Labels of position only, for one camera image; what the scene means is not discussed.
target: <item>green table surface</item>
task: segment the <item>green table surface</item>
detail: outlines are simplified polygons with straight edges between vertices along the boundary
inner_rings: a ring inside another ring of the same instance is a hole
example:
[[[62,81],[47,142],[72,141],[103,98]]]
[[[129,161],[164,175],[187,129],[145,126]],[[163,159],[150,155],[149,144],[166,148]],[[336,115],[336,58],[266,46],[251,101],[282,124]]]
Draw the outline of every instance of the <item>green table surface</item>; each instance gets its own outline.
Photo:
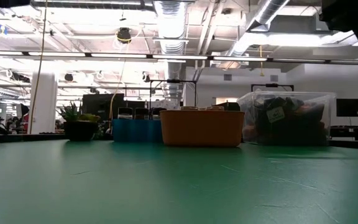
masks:
[[[358,149],[0,144],[0,223],[358,224]]]

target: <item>black plant pot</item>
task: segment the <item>black plant pot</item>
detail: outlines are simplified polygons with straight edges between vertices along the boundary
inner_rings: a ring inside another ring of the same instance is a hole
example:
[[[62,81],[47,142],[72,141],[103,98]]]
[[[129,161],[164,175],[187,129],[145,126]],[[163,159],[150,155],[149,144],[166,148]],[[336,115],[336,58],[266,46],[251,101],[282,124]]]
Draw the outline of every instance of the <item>black plant pot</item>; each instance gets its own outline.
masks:
[[[90,141],[99,128],[97,123],[87,121],[67,121],[63,125],[70,141]]]

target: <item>potted plant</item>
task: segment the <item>potted plant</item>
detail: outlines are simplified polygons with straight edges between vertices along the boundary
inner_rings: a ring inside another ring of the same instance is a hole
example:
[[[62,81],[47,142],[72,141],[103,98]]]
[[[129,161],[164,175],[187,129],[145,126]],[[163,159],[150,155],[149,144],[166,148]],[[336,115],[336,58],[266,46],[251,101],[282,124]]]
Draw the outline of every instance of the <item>potted plant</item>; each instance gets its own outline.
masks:
[[[93,114],[82,114],[81,105],[78,109],[75,103],[60,108],[60,115],[66,122],[63,127],[66,136],[71,141],[90,141],[98,131],[99,116]]]

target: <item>orange plastic bin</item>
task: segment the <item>orange plastic bin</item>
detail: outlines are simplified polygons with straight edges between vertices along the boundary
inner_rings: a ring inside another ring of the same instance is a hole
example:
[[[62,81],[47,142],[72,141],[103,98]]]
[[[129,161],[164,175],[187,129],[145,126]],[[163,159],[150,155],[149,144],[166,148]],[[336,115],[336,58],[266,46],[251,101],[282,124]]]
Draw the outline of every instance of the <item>orange plastic bin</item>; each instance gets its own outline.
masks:
[[[162,138],[168,146],[236,147],[241,143],[244,112],[161,111]]]

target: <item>blue container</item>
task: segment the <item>blue container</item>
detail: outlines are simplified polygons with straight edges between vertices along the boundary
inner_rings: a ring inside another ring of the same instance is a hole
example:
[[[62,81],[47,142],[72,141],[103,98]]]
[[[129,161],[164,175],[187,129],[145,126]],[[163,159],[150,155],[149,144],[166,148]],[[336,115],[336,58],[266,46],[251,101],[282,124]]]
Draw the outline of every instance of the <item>blue container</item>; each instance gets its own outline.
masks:
[[[112,122],[115,142],[162,142],[161,121],[115,119]]]

